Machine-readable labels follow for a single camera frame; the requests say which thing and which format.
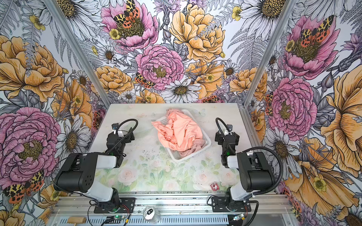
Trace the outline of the peach graphic t-shirt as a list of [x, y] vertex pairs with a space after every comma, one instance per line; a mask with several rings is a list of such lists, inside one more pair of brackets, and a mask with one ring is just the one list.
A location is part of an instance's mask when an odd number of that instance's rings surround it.
[[152, 125], [157, 130], [160, 143], [177, 152], [191, 148], [195, 139], [203, 139], [203, 133], [198, 124], [180, 110], [169, 109], [166, 114], [167, 124], [155, 121]]

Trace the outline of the white plastic laundry basket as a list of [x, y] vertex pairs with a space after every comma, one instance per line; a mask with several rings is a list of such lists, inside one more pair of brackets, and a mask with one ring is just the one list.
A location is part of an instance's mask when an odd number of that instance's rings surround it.
[[182, 162], [205, 151], [211, 140], [186, 109], [168, 109], [152, 123], [161, 145], [175, 162]]

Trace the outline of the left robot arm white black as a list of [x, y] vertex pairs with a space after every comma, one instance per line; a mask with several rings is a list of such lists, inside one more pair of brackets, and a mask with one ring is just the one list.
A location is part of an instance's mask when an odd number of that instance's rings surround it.
[[137, 128], [138, 121], [128, 119], [114, 125], [117, 128], [108, 134], [105, 152], [73, 153], [65, 159], [53, 179], [55, 190], [90, 198], [105, 211], [116, 212], [121, 208], [118, 191], [97, 182], [95, 173], [97, 169], [121, 167], [126, 157], [126, 144], [135, 140], [133, 131]]

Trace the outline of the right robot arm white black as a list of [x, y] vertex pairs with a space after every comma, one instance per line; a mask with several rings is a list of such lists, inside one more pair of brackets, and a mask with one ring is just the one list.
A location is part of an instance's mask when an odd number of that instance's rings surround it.
[[221, 163], [225, 168], [239, 171], [239, 182], [229, 187], [225, 192], [224, 201], [218, 200], [214, 211], [250, 211], [249, 200], [257, 195], [268, 193], [276, 188], [281, 177], [275, 177], [263, 152], [257, 152], [259, 147], [253, 147], [242, 152], [236, 152], [239, 135], [217, 126], [215, 142], [222, 147]]

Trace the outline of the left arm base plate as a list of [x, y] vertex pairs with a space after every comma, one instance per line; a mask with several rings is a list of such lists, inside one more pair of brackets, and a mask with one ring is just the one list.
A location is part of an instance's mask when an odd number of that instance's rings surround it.
[[109, 202], [100, 202], [94, 209], [94, 213], [96, 214], [106, 214], [106, 213], [133, 213], [135, 207], [135, 198], [119, 198], [119, 206]]

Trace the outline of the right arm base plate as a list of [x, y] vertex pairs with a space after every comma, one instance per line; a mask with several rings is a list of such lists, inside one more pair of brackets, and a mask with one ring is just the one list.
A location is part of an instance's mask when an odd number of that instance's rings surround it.
[[228, 197], [211, 196], [207, 204], [212, 207], [213, 212], [251, 212], [248, 202], [234, 201]]

